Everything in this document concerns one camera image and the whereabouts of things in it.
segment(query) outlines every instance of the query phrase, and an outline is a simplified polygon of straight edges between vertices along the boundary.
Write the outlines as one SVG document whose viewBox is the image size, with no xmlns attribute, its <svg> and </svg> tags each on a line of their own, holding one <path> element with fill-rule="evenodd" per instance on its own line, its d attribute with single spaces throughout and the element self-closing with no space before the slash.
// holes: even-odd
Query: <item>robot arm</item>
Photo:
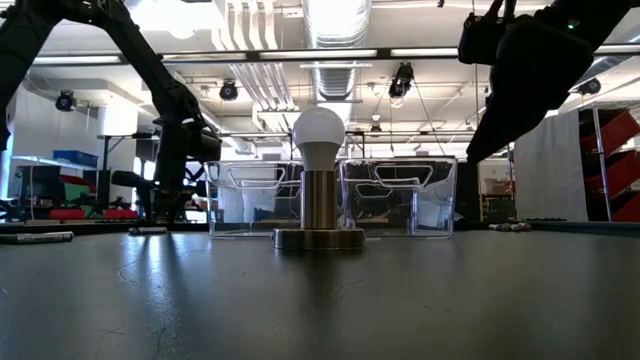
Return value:
<svg viewBox="0 0 640 360">
<path fill-rule="evenodd" d="M 461 61 L 492 65 L 493 90 L 467 149 L 468 160 L 475 163 L 489 157 L 535 128 L 547 111 L 559 108 L 593 63 L 597 48 L 639 5 L 637 0 L 556 0 L 534 16 L 509 19 L 502 31 L 467 22 Z M 495 47 L 487 49 L 476 39 Z M 489 62 L 480 60 L 492 57 Z"/>
<path fill-rule="evenodd" d="M 162 126 L 155 181 L 162 190 L 182 187 L 188 155 L 218 160 L 220 141 L 206 126 L 198 101 L 162 65 L 121 0 L 17 0 L 0 27 L 0 108 L 4 111 L 53 28 L 70 20 L 104 29 L 149 87 Z M 9 137 L 0 121 L 0 150 Z"/>
</svg>

